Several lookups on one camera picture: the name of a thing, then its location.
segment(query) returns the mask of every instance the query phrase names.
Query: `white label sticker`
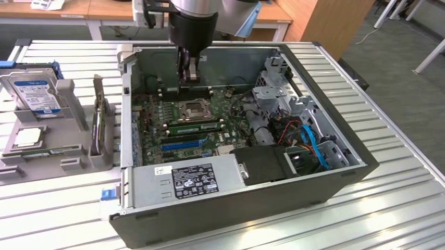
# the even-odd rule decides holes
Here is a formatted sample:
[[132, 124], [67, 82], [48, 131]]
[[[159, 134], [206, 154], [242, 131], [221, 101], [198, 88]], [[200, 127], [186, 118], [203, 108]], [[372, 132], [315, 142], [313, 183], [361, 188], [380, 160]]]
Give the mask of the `white label sticker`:
[[210, 124], [210, 125], [200, 125], [200, 129], [215, 129], [218, 127], [218, 124]]
[[21, 100], [36, 114], [48, 115], [60, 111], [59, 102], [49, 93], [52, 90], [47, 81], [17, 81], [13, 85]]
[[155, 167], [155, 176], [162, 174], [172, 173], [172, 166]]
[[51, 152], [53, 155], [61, 154], [63, 151], [64, 151], [64, 149], [52, 149], [52, 150], [49, 150], [49, 152]]
[[39, 154], [32, 154], [32, 155], [23, 155], [21, 157], [25, 158], [25, 159], [29, 159], [29, 158], [36, 158], [36, 157], [41, 157], [41, 156], [49, 156], [48, 153], [39, 153]]
[[199, 131], [199, 128], [196, 129], [183, 129], [183, 130], [178, 130], [176, 132], [178, 133], [190, 133], [190, 132], [198, 132]]
[[83, 18], [83, 15], [60, 15], [61, 17]]

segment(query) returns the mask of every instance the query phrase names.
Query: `cpu socket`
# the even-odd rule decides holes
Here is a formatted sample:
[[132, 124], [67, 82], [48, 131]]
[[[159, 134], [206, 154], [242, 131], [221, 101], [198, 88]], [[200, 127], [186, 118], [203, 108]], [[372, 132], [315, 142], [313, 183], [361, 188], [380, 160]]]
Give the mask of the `cpu socket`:
[[208, 110], [208, 103], [203, 99], [179, 102], [179, 121], [207, 121], [214, 119]]

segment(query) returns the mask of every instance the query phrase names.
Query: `power supply label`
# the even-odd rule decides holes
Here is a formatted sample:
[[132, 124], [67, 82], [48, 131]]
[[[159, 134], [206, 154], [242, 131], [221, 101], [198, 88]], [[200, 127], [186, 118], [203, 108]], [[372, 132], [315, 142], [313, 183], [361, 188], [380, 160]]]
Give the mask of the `power supply label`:
[[17, 81], [13, 85], [21, 100], [36, 114], [53, 114], [60, 111], [60, 105], [47, 81]]
[[172, 169], [172, 179], [178, 199], [219, 191], [211, 164]]

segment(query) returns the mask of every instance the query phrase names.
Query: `red cable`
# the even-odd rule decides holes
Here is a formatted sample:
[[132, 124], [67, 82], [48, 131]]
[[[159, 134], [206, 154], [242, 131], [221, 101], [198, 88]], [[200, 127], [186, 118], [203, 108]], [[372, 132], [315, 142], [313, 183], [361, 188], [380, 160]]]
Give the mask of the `red cable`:
[[283, 136], [285, 136], [286, 130], [287, 130], [287, 128], [289, 128], [289, 125], [290, 125], [293, 122], [298, 122], [299, 124], [302, 124], [302, 122], [301, 122], [301, 121], [297, 121], [297, 120], [294, 120], [294, 121], [289, 121], [289, 123], [287, 123], [287, 125], [286, 125], [286, 127], [285, 127], [285, 130], [283, 130], [283, 133], [282, 133], [282, 135], [281, 135], [281, 137], [279, 137], [278, 144], [281, 144], [281, 141], [283, 140]]
[[307, 146], [307, 148], [309, 148], [309, 150], [313, 152], [313, 154], [314, 154], [315, 158], [318, 158], [318, 157], [317, 157], [317, 154], [315, 154], [315, 151], [313, 150], [313, 148], [311, 148], [311, 147], [309, 147], [309, 146]]

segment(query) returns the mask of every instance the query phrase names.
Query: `blue latch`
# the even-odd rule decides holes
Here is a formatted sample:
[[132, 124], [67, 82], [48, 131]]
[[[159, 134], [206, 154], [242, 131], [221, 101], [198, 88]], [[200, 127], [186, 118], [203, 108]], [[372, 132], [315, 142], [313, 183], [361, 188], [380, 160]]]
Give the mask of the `blue latch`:
[[102, 191], [102, 197], [100, 197], [102, 201], [110, 201], [116, 198], [118, 198], [116, 189], [106, 189]]
[[15, 61], [0, 61], [0, 68], [12, 68]]

